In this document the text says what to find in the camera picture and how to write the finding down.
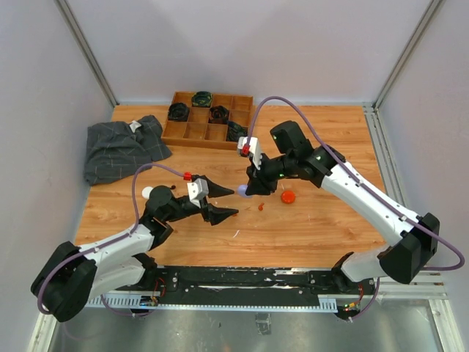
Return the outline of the purple earbud charging case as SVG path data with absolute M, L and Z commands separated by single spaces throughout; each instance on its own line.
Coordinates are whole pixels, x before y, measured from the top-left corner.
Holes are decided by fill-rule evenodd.
M 247 194 L 247 188 L 248 186 L 246 184 L 241 184 L 237 188 L 237 193 L 243 198 L 247 198 L 247 199 L 252 198 L 251 195 Z

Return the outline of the orange earbud charging case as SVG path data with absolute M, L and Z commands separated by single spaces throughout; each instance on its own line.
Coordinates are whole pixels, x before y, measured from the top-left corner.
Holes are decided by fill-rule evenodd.
M 296 195 L 293 191 L 286 190 L 281 194 L 281 201 L 285 204 L 292 204 L 296 199 Z

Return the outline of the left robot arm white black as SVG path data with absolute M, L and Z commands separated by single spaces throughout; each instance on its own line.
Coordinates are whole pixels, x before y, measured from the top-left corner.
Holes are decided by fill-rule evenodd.
M 133 285 L 149 290 L 157 272 L 146 253 L 168 239 L 172 222 L 201 215 L 215 226 L 238 212 L 209 203 L 234 192 L 203 175 L 191 176 L 187 188 L 185 196 L 176 197 L 168 186 L 146 187 L 144 212 L 132 227 L 82 246 L 69 241 L 57 246 L 31 286 L 41 313 L 64 323 L 111 290 Z

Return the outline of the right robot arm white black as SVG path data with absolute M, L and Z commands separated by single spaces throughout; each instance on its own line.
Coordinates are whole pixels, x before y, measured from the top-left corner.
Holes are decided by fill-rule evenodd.
M 331 269 L 333 287 L 349 293 L 365 279 L 384 276 L 411 283 L 437 251 L 439 220 L 394 202 L 332 147 L 313 147 L 296 122 L 283 122 L 270 135 L 280 152 L 275 158 L 261 151 L 255 137 L 238 140 L 237 151 L 251 162 L 246 170 L 246 195 L 268 196 L 281 179 L 306 180 L 347 203 L 385 241 L 378 249 L 345 254 Z

